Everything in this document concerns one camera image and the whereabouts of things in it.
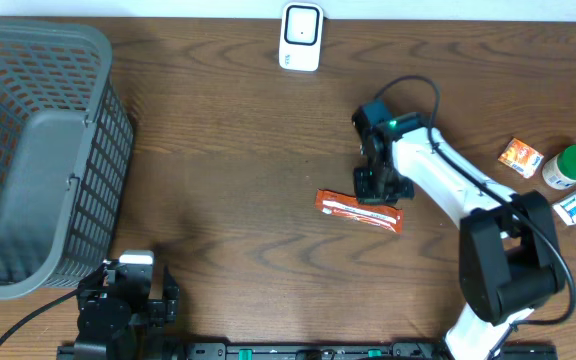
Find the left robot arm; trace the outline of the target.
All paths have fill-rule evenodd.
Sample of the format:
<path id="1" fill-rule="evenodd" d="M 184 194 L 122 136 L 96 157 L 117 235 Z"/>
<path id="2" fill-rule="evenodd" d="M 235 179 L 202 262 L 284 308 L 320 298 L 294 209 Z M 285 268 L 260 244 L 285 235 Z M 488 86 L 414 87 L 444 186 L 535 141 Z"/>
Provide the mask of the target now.
<path id="1" fill-rule="evenodd" d="M 128 252 L 107 260 L 79 284 L 76 359 L 184 359 L 181 341 L 163 328 L 176 321 L 180 288 L 163 273 L 159 299 L 152 299 L 154 255 Z"/>

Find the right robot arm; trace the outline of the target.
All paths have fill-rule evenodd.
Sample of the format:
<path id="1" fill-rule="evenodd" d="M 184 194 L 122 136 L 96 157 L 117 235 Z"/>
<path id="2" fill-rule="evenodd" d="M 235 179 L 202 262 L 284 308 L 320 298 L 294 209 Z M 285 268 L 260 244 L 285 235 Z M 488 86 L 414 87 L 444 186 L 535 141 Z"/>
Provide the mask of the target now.
<path id="1" fill-rule="evenodd" d="M 380 99 L 352 116 L 367 164 L 354 171 L 362 205 L 394 205 L 420 187 L 459 230 L 459 283 L 466 305 L 441 343 L 404 344 L 399 359 L 554 359 L 552 345 L 506 345 L 570 270 L 547 199 L 496 183 L 455 152 L 420 113 L 395 117 Z"/>

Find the orange tissue pack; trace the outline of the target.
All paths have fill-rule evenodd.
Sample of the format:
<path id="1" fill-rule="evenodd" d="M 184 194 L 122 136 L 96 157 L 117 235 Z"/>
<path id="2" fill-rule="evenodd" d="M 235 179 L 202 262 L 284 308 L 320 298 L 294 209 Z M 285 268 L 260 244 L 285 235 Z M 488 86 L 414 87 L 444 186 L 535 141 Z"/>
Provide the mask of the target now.
<path id="1" fill-rule="evenodd" d="M 537 172 L 543 159 L 543 154 L 517 138 L 513 138 L 498 157 L 499 162 L 526 179 Z"/>

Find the red Top chocolate bar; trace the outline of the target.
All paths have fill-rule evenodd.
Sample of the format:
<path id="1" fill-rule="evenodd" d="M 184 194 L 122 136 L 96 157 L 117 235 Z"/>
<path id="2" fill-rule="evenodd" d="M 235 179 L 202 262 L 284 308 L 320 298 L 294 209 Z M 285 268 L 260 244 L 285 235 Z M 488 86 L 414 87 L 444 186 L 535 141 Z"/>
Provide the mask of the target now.
<path id="1" fill-rule="evenodd" d="M 360 204 L 355 197 L 342 193 L 318 190 L 315 207 L 324 214 L 377 226 L 393 233 L 403 230 L 402 210 L 385 205 Z"/>

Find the green lid white jar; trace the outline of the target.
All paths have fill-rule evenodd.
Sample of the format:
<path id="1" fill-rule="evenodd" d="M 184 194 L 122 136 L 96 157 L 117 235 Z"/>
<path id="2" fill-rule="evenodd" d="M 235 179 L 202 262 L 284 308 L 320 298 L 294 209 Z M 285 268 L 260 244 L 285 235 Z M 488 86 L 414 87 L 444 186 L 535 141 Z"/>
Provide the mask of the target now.
<path id="1" fill-rule="evenodd" d="M 571 145 L 550 159 L 542 168 L 546 184 L 565 190 L 576 184 L 576 145 Z"/>

